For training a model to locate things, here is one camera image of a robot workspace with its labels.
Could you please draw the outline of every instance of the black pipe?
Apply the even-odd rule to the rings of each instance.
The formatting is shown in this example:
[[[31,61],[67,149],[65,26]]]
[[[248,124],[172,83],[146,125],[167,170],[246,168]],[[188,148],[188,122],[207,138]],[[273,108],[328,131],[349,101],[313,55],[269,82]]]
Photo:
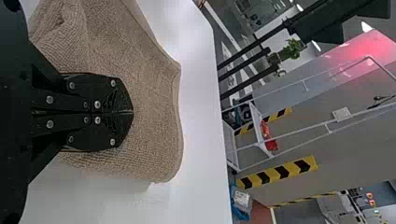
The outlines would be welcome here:
[[[276,35],[277,33],[279,33],[280,31],[282,31],[283,29],[288,29],[289,34],[293,35],[296,33],[295,30],[292,29],[292,26],[294,25],[295,22],[298,22],[299,20],[301,20],[302,18],[304,18],[305,16],[309,15],[310,13],[312,13],[313,11],[317,10],[318,8],[321,8],[324,6],[324,4],[326,4],[327,2],[329,2],[329,0],[318,0],[317,2],[315,2],[314,4],[312,4],[311,6],[309,6],[308,8],[306,8],[304,11],[298,13],[297,15],[295,15],[294,17],[287,19],[285,21],[282,22],[282,24],[280,24],[279,26],[277,26],[274,30],[270,31],[268,34],[260,37],[258,40],[254,41],[253,43],[251,43],[249,46],[245,47],[244,49],[242,49],[241,51],[237,52],[235,55],[233,55],[231,58],[227,59],[226,61],[224,61],[223,63],[220,63],[218,65],[218,71],[221,70],[222,68],[224,68],[225,66],[227,66],[229,63],[232,63],[233,61],[235,61],[236,59],[240,58],[242,55],[246,54],[247,52],[251,51],[252,49],[256,48],[257,46],[259,46],[262,42],[264,42],[265,40],[269,39],[270,37],[272,37],[273,35]]]
[[[261,52],[255,54],[253,57],[249,58],[247,61],[242,62],[240,64],[238,64],[235,68],[231,69],[230,71],[226,72],[225,74],[221,75],[219,77],[219,82],[221,82],[222,80],[226,79],[227,77],[232,76],[233,74],[239,72],[240,70],[242,70],[244,67],[250,65],[251,63],[256,62],[257,60],[259,60],[261,57],[268,55],[269,53],[271,53],[270,48],[265,48],[264,50],[262,50]]]
[[[227,99],[228,97],[230,97],[234,93],[241,91],[245,87],[257,82],[258,80],[262,79],[263,77],[266,77],[266,76],[276,72],[278,69],[279,69],[279,65],[278,64],[272,64],[271,67],[265,69],[264,71],[260,72],[256,76],[251,77],[250,79],[242,82],[241,84],[237,85],[236,87],[234,87],[234,88],[224,92],[223,94],[221,94],[220,95],[220,100],[222,101],[222,100]]]
[[[269,39],[270,37],[272,37],[273,35],[276,35],[277,33],[279,33],[280,31],[282,31],[283,29],[285,29],[285,23],[280,24],[279,26],[277,26],[274,30],[270,31],[268,34],[260,37],[258,40],[254,41],[253,43],[251,43],[249,46],[245,47],[244,49],[241,49],[241,51],[235,53],[235,55],[233,55],[231,58],[227,59],[226,61],[224,61],[223,63],[220,63],[218,65],[218,71],[223,69],[225,66],[227,66],[229,63],[232,63],[233,61],[237,60],[238,58],[240,58],[242,55],[248,53],[249,51],[251,51],[252,49],[256,48],[257,46],[259,46],[262,42],[264,42],[265,40]]]

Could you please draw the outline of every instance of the gray floor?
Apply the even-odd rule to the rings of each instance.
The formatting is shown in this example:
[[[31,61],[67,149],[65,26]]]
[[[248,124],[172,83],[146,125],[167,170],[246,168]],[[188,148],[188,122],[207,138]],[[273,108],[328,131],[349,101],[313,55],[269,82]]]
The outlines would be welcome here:
[[[326,224],[316,200],[275,209],[277,224]]]

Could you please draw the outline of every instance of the white wall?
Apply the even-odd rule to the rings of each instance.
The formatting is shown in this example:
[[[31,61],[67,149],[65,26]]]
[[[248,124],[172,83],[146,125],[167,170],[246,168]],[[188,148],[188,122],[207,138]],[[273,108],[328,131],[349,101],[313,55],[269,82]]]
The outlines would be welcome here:
[[[27,15],[37,1],[22,1]],[[52,163],[29,186],[21,223],[232,223],[213,30],[192,1],[137,3],[181,64],[180,171],[169,183],[150,184]]]
[[[290,8],[281,16],[279,16],[278,18],[276,18],[275,20],[271,21],[267,25],[263,26],[260,30],[258,30],[256,32],[256,36],[258,38],[262,37],[263,35],[267,34],[271,30],[276,28],[278,25],[280,25],[282,23],[282,20],[285,20],[286,18],[291,18],[297,13],[299,13],[299,10],[296,7]],[[286,40],[291,38],[300,39],[297,35],[289,35],[289,32],[285,29],[279,32],[277,35],[272,36],[267,41],[263,42],[262,46],[265,48],[270,47],[272,52],[278,52],[287,46]],[[301,56],[299,59],[286,60],[281,64],[281,68],[285,69],[287,72],[290,72],[300,67],[301,65],[315,59],[317,57],[315,51],[317,51],[316,48],[311,43],[309,43],[308,48],[301,52]]]

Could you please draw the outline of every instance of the red object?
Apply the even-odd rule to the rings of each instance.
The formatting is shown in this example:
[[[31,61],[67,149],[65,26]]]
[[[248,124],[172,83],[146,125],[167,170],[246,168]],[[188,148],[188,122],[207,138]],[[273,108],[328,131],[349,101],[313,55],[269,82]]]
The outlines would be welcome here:
[[[369,202],[370,202],[370,206],[376,207],[376,202],[374,200],[370,200]]]
[[[265,139],[265,140],[271,138],[270,129],[269,129],[267,123],[265,123],[264,120],[262,120],[262,135],[264,136],[264,139]],[[279,150],[279,148],[277,147],[277,142],[276,142],[276,140],[266,142],[266,143],[265,143],[265,147],[266,147],[269,151],[276,151],[276,150]]]

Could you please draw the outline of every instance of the metal rod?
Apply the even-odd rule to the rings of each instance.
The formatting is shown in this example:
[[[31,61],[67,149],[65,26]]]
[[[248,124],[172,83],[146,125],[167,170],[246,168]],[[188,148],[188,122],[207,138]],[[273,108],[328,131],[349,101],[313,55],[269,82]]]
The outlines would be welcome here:
[[[263,77],[266,77],[268,75],[270,75],[271,73],[274,73],[277,71],[277,69],[279,69],[279,66],[277,64],[273,64],[271,65],[269,68],[265,69],[264,71],[260,72],[259,74],[257,74],[254,77],[251,77],[250,79],[242,82],[241,84],[237,85],[236,87],[224,92],[221,96],[220,96],[220,100],[225,100],[228,97],[232,96],[234,93],[241,91],[242,89],[244,89],[245,87],[259,81],[260,79],[262,79]]]
[[[233,61],[237,60],[238,58],[240,58],[242,55],[246,54],[247,52],[251,51],[252,49],[256,48],[257,46],[259,46],[262,42],[264,42],[265,40],[269,39],[270,37],[272,37],[273,35],[276,35],[277,33],[279,33],[280,31],[282,31],[283,29],[285,29],[285,23],[282,23],[280,25],[278,25],[274,30],[270,31],[268,34],[260,37],[258,40],[254,41],[253,43],[251,43],[250,45],[248,45],[247,47],[245,47],[244,49],[241,49],[241,51],[235,53],[235,55],[233,55],[231,58],[227,59],[226,61],[220,63],[218,65],[218,71],[223,69],[225,66],[227,66],[228,64],[232,63]]]
[[[270,48],[265,48],[264,50],[262,50],[261,52],[255,54],[253,57],[249,58],[248,60],[238,64],[235,68],[231,69],[230,71],[226,72],[225,74],[221,75],[219,77],[219,82],[223,81],[224,79],[226,79],[227,77],[232,76],[233,74],[239,72],[240,70],[242,70],[244,67],[250,65],[251,63],[256,62],[257,60],[259,60],[261,57],[269,54],[271,52]]]
[[[274,30],[272,30],[269,33],[267,33],[266,35],[260,37],[258,40],[254,41],[253,43],[251,43],[244,49],[241,49],[241,51],[237,52],[235,55],[233,55],[231,58],[227,59],[223,63],[220,63],[218,65],[218,71],[221,70],[222,68],[224,68],[225,66],[227,66],[229,63],[232,63],[236,59],[240,58],[245,53],[256,48],[265,40],[267,40],[267,39],[271,38],[272,36],[276,35],[277,33],[281,32],[283,29],[287,29],[287,28],[291,27],[295,22],[298,22],[300,19],[304,18],[306,15],[309,15],[314,10],[321,7],[323,4],[325,4],[328,1],[329,0],[318,0],[317,2],[315,2],[314,4],[312,4],[311,6],[306,8],[304,11],[298,13],[297,15],[295,15],[294,17],[292,17],[290,19],[283,21],[282,24],[278,25]]]
[[[250,100],[248,100],[248,101],[245,101],[245,102],[243,102],[243,103],[241,103],[241,104],[233,105],[232,107],[227,108],[227,109],[225,109],[225,110],[223,110],[223,111],[221,111],[221,112],[226,112],[226,111],[232,110],[232,109],[234,109],[234,108],[237,108],[237,107],[239,107],[239,106],[241,106],[241,105],[246,105],[246,104],[248,104],[248,103],[250,103],[250,102],[253,102],[253,101],[255,101],[255,100],[261,99],[262,97],[265,97],[265,96],[267,96],[267,95],[269,95],[269,94],[272,94],[272,93],[275,93],[275,92],[278,92],[278,91],[285,90],[286,88],[288,88],[288,87],[290,87],[290,86],[299,84],[299,83],[301,83],[301,82],[303,82],[303,81],[306,81],[306,80],[308,80],[308,79],[310,79],[310,78],[312,78],[312,77],[318,77],[318,76],[320,76],[320,75],[322,75],[322,74],[329,73],[329,72],[331,72],[332,70],[335,70],[335,69],[337,69],[337,68],[339,68],[339,67],[342,67],[342,66],[345,66],[345,65],[348,65],[348,64],[352,64],[352,63],[361,63],[361,62],[364,62],[365,60],[366,60],[366,58],[363,58],[363,59],[358,60],[358,61],[340,64],[340,65],[338,65],[338,66],[336,66],[336,67],[334,67],[334,68],[332,68],[332,69],[329,69],[329,70],[327,70],[327,71],[321,72],[321,73],[316,74],[316,75],[313,75],[313,76],[311,76],[311,77],[306,77],[306,78],[300,79],[300,80],[298,80],[298,81],[296,81],[296,82],[290,83],[289,85],[286,85],[286,86],[281,87],[281,88],[279,88],[279,89],[276,89],[276,90],[274,90],[274,91],[267,92],[267,93],[265,93],[265,94],[263,94],[263,95],[260,95],[260,96],[258,96],[258,97],[253,98],[253,99],[250,99]],[[345,72],[345,71],[346,71],[346,69],[344,69],[344,70],[338,72],[336,75],[342,74],[342,73]]]
[[[325,134],[323,134],[323,135],[321,135],[321,136],[318,136],[318,137],[313,138],[313,139],[311,139],[311,140],[309,140],[309,141],[306,141],[306,142],[304,142],[304,143],[302,143],[302,144],[300,144],[300,145],[298,145],[298,146],[291,147],[291,148],[289,148],[289,149],[287,149],[287,150],[284,150],[284,151],[282,151],[282,152],[276,154],[275,157],[278,157],[278,156],[281,156],[281,155],[283,155],[283,154],[286,154],[286,153],[288,153],[288,152],[290,152],[290,151],[293,151],[293,150],[296,149],[296,148],[304,147],[304,146],[306,146],[306,145],[308,145],[308,144],[310,144],[310,143],[313,143],[313,142],[315,142],[315,141],[318,141],[318,140],[321,139],[321,138],[324,138],[324,137],[326,137],[326,136],[329,136],[329,135],[331,135],[331,134],[333,134],[333,133],[341,132],[341,131],[343,131],[344,129],[347,129],[347,128],[350,128],[350,127],[352,127],[352,126],[354,126],[354,125],[363,123],[364,121],[367,121],[367,120],[369,120],[369,119],[374,119],[374,118],[376,118],[376,117],[379,117],[379,116],[381,116],[381,115],[384,115],[384,114],[386,114],[386,113],[388,113],[388,112],[390,112],[390,111],[392,111],[392,110],[394,110],[394,109],[396,109],[396,108],[392,108],[392,109],[389,110],[389,111],[385,111],[385,112],[382,112],[382,113],[380,113],[380,114],[373,115],[373,116],[371,116],[371,117],[369,117],[369,118],[366,118],[366,119],[362,119],[362,120],[353,122],[353,123],[348,124],[348,125],[346,125],[346,126],[344,126],[344,127],[341,127],[341,128],[339,128],[339,129],[336,129],[336,130],[332,131],[331,133],[325,133]],[[271,159],[272,159],[272,158],[268,158],[268,159],[265,159],[265,160],[263,160],[263,161],[258,161],[258,162],[254,163],[254,164],[252,164],[252,165],[249,165],[248,167],[245,167],[244,169],[241,169],[241,172],[246,171],[247,169],[250,169],[250,168],[255,167],[255,166],[257,166],[257,165],[260,165],[260,164],[262,164],[262,163],[264,163],[264,162],[266,162],[266,161],[269,161],[269,160],[271,160]]]

